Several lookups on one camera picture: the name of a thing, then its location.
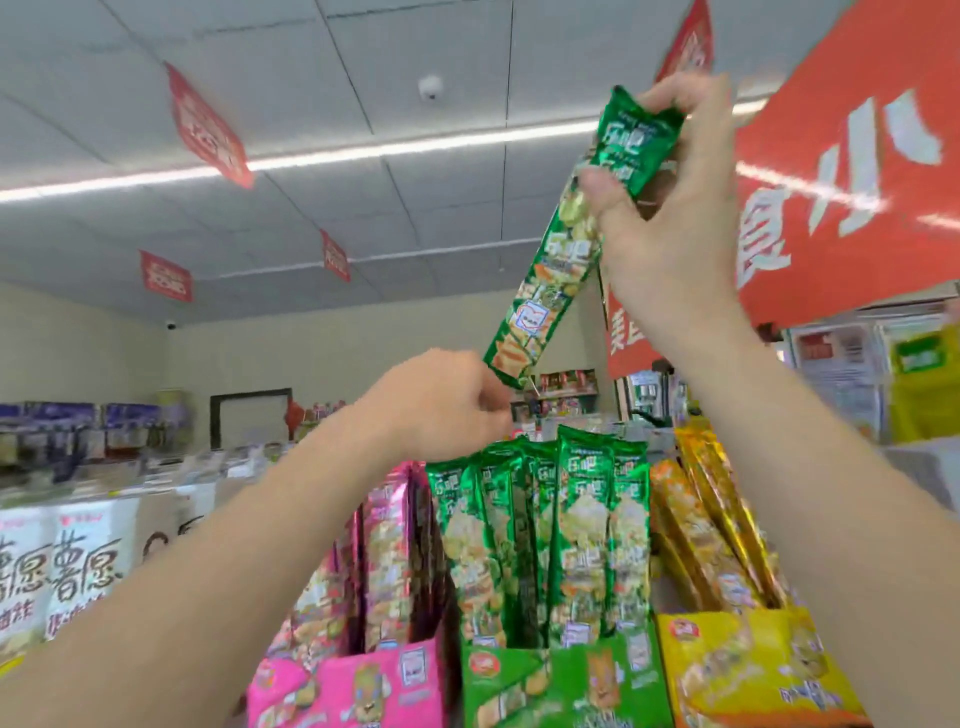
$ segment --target green display box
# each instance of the green display box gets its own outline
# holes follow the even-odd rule
[[[652,621],[565,649],[463,650],[464,728],[668,728]]]

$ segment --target hand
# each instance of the hand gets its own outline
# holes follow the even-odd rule
[[[604,234],[604,277],[630,317],[668,357],[683,340],[749,324],[734,286],[737,204],[730,82],[680,73],[637,99],[653,112],[676,106],[684,124],[676,186],[656,179],[652,219],[637,212],[607,170],[581,170],[579,182]]]
[[[475,352],[431,349],[396,365],[357,404],[386,422],[399,459],[436,462],[509,435],[511,396]]]

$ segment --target white snack bag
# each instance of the white snack bag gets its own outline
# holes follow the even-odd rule
[[[0,674],[43,641],[55,532],[49,506],[0,510]]]

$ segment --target finger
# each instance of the finger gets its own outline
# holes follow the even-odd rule
[[[604,234],[605,245],[621,245],[621,241],[633,240],[643,232],[645,223],[627,194],[626,187],[602,167],[584,167],[577,176],[580,189]]]

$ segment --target red banner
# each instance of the red banner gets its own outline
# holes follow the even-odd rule
[[[193,276],[186,268],[158,255],[140,251],[140,272],[148,291],[185,303],[193,302]]]
[[[321,234],[324,237],[324,267],[349,283],[350,263],[347,260],[347,254],[344,253],[343,248],[333,242],[333,238],[327,231],[321,231]]]
[[[678,71],[713,68],[713,29],[710,26],[710,11],[707,0],[693,0],[686,12],[680,30],[670,44],[655,82]],[[607,295],[607,351],[610,354],[608,366],[610,376],[620,378],[648,369],[636,366],[636,359],[644,360],[653,354],[650,344],[643,338],[636,324],[627,316],[623,304],[616,299],[612,291]]]
[[[960,278],[958,47],[955,0],[859,0],[737,134],[735,275],[755,324]],[[638,341],[611,376],[650,367]]]
[[[253,187],[243,142],[220,115],[170,63],[166,64],[174,98],[174,122],[186,148],[224,177],[243,187]]]

